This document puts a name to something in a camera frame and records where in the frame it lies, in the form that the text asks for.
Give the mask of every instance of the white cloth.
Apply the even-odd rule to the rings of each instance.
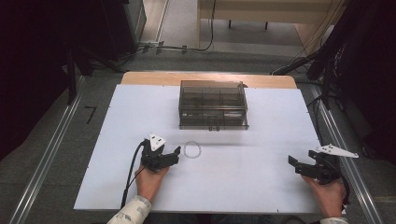
[[[107,224],[142,224],[151,210],[151,203],[135,195]]]
[[[328,217],[322,219],[320,224],[347,224],[347,219],[344,217]]]

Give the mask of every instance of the metal frame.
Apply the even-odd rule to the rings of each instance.
[[[75,100],[71,105],[68,105],[64,114],[61,118],[61,121],[58,124],[58,127],[55,130],[52,138],[49,141],[49,145],[47,146],[46,151],[44,152],[43,157],[41,158],[40,163],[37,165],[35,169],[35,173],[27,184],[23,194],[19,200],[18,206],[12,215],[10,224],[23,223],[27,218],[29,211],[35,201],[35,197],[40,191],[41,185],[44,182],[44,179],[47,175],[48,170],[55,158],[55,155],[58,151],[59,145],[62,143],[64,138],[64,134],[67,131],[67,128],[70,124],[71,119],[73,118],[76,109],[78,107],[79,101],[81,99],[81,90],[83,90],[85,86],[85,78],[81,76],[78,81],[78,94]]]
[[[314,97],[319,97],[321,95],[321,91],[319,87],[311,87],[311,91]],[[320,113],[327,125],[327,128],[330,132],[332,140],[334,144],[340,148],[343,148],[347,151],[347,144],[344,141],[343,136],[341,135],[338,126],[332,116],[332,111],[327,110],[325,105],[320,103]],[[371,196],[369,190],[364,183],[363,178],[361,177],[361,173],[353,161],[352,158],[341,157],[341,163],[344,164],[346,174],[349,178],[349,182],[352,185],[353,189],[356,192],[356,196],[358,197],[359,202],[361,203],[361,209],[366,215],[367,222],[370,224],[382,224],[384,221],[382,220],[381,215],[379,214],[373,197]]]

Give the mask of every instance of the white surface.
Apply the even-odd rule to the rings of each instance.
[[[178,96],[179,87],[116,88],[75,209],[120,209],[135,148],[156,133],[167,141],[164,154],[189,141],[198,143],[202,153],[196,159],[180,153],[153,211],[318,212],[310,188],[288,164],[288,155],[312,164],[308,149],[319,146],[299,90],[247,88],[249,129],[219,132],[180,130]],[[187,150],[194,155],[198,151],[194,144]],[[135,194],[132,184],[127,202]]]

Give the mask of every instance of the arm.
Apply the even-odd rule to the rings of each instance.
[[[137,195],[111,218],[107,224],[143,223],[151,210],[151,204],[168,170],[169,167],[154,173],[149,169],[144,169],[144,167],[140,165],[138,171],[134,173],[137,175],[141,171],[136,177]]]
[[[314,191],[320,211],[324,217],[320,223],[347,223],[347,220],[342,218],[341,214],[345,191],[341,180],[338,179],[330,184],[320,185],[310,177],[302,176],[302,178]]]

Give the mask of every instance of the white ring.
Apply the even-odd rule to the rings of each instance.
[[[198,146],[198,154],[196,154],[196,155],[189,155],[189,154],[187,154],[187,146],[188,146],[189,144],[195,144],[196,146]],[[198,158],[199,156],[201,156],[201,153],[202,153],[201,146],[200,146],[198,143],[194,142],[194,141],[187,142],[186,144],[184,144],[183,153],[184,153],[184,156],[187,157],[187,158],[189,158],[189,159],[196,159],[196,158]]]

